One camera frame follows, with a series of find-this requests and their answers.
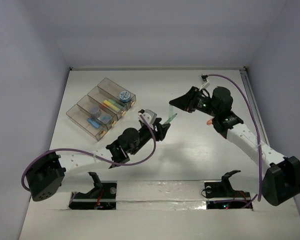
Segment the green clear clip pen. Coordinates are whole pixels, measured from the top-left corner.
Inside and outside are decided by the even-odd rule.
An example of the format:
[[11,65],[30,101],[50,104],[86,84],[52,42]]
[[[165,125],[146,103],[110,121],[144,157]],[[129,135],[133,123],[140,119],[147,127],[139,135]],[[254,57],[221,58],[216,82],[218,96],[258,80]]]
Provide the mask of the green clear clip pen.
[[177,113],[174,111],[174,107],[172,105],[170,105],[168,119],[164,122],[164,124],[170,124],[176,116],[177,116]]

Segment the orange clear clip pen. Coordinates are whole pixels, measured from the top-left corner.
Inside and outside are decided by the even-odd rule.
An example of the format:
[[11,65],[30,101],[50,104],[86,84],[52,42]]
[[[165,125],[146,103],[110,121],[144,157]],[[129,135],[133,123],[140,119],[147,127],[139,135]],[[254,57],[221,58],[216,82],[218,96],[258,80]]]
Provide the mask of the orange clear clip pen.
[[208,121],[206,122],[206,124],[207,124],[208,126],[212,125],[212,124],[213,124],[213,119],[208,120]]

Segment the blue slime jar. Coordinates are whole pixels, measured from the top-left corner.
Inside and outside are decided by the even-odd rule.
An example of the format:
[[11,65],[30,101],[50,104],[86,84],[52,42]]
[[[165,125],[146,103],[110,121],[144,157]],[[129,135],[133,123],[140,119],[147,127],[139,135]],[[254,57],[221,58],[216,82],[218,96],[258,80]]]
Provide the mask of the blue slime jar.
[[119,93],[119,100],[123,103],[128,103],[131,100],[131,93],[127,90]]

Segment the green highlighter pen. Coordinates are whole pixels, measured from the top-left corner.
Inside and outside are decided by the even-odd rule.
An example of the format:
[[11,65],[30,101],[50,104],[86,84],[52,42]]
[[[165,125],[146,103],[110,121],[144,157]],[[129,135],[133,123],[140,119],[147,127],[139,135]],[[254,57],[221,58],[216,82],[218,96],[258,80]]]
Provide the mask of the green highlighter pen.
[[120,105],[119,103],[117,103],[116,101],[114,101],[111,98],[109,98],[108,101],[119,109],[121,109],[123,107],[122,105]]

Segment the yellow highlighter pen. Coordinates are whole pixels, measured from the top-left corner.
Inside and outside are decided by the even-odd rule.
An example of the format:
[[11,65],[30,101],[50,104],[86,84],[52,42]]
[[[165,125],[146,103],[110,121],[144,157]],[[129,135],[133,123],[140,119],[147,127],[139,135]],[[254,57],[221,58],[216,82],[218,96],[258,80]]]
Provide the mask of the yellow highlighter pen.
[[110,109],[114,110],[115,112],[118,112],[120,110],[117,106],[115,106],[114,104],[112,104],[108,100],[104,100],[103,104],[106,105],[107,107],[109,107]]

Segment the blue clear clip pen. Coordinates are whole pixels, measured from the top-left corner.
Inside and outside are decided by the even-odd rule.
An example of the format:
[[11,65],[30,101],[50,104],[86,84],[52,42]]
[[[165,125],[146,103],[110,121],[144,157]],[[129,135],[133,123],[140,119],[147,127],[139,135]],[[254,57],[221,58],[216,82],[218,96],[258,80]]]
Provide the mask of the blue clear clip pen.
[[92,118],[88,118],[87,122],[96,129],[98,129],[100,127],[100,125]]

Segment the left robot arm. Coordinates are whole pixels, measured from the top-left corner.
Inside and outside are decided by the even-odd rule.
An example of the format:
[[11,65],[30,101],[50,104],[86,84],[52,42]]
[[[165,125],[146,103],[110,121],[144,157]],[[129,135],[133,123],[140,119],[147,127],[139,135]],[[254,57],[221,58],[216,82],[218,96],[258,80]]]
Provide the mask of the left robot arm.
[[140,129],[127,128],[104,148],[86,151],[56,148],[37,156],[23,171],[21,186],[34,202],[41,202],[57,193],[77,192],[98,198],[103,184],[96,171],[132,167],[149,160],[156,152],[156,143],[165,139],[171,124],[161,118],[138,116]]

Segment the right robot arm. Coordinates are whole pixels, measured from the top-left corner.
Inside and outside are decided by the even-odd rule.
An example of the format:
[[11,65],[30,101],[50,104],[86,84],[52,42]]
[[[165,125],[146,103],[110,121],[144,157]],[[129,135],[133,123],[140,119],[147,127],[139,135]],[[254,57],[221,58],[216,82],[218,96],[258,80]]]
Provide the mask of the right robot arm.
[[249,130],[232,111],[233,97],[227,88],[218,86],[209,96],[193,86],[186,94],[170,100],[169,104],[188,113],[198,110],[211,116],[216,132],[258,165],[261,194],[269,204],[278,206],[300,194],[300,160],[275,151],[261,141],[257,133]]

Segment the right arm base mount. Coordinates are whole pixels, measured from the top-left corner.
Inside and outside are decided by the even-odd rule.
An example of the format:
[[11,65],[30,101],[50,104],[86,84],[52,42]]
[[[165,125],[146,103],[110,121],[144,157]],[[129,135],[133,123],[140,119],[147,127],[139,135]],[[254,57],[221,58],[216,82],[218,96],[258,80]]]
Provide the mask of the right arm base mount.
[[253,209],[249,192],[233,189],[230,177],[240,173],[240,170],[226,172],[219,180],[204,182],[201,195],[206,199],[207,210]]

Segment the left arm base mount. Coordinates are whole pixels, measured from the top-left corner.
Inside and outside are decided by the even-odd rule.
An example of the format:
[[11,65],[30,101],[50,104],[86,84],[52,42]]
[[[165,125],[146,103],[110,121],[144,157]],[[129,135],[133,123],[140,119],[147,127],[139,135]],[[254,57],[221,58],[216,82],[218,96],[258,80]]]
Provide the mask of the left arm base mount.
[[117,182],[102,182],[96,172],[88,173],[93,188],[87,193],[73,192],[68,204],[71,210],[115,210]]

